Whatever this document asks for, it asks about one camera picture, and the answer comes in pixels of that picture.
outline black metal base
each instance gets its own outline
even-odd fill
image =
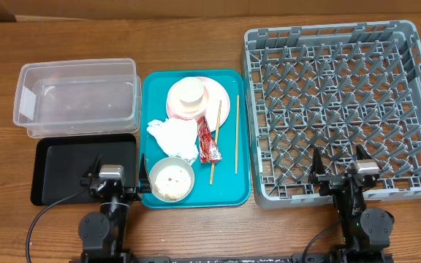
[[[212,257],[212,258],[189,258],[170,259],[163,257],[140,257],[138,263],[302,263],[302,254],[292,256],[252,256],[244,258],[236,257]],[[307,254],[306,260],[310,263],[323,263],[327,254]]]

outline wooden table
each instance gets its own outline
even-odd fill
[[[268,18],[109,20],[0,23],[0,262],[24,262],[27,229],[41,210],[30,203],[36,140],[12,123],[15,86],[27,63],[84,58],[133,58],[142,80],[159,70],[240,71],[243,35],[250,28],[408,19],[421,38],[421,15],[336,15]],[[373,203],[396,218],[391,247],[397,262],[421,262],[421,200]],[[34,262],[77,259],[77,225],[98,204],[55,207],[32,235]],[[241,207],[129,213],[126,247],[138,256],[283,256],[302,252],[336,219],[330,206],[263,210],[253,196]],[[322,252],[341,242],[334,232],[316,242]]]

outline wooden chopstick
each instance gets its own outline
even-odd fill
[[[219,114],[217,115],[217,126],[216,126],[216,146],[217,142],[219,141],[219,128],[220,128],[220,109],[222,108],[222,101],[219,103]],[[209,184],[213,183],[213,171],[215,169],[216,164],[212,164],[212,167],[210,169],[210,181]]]
[[[238,173],[238,123],[240,119],[240,95],[237,95],[237,134],[235,139],[235,174]]]

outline white napkin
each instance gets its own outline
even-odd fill
[[[169,157],[178,157],[192,165],[199,151],[196,146],[196,120],[165,119],[165,122],[153,120],[148,123],[147,132],[155,137],[160,148]]]

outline plastic dish rack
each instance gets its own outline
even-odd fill
[[[323,205],[307,182],[353,168],[361,144],[382,166],[366,199],[421,198],[421,44],[405,20],[252,29],[243,72],[254,195],[264,208]]]

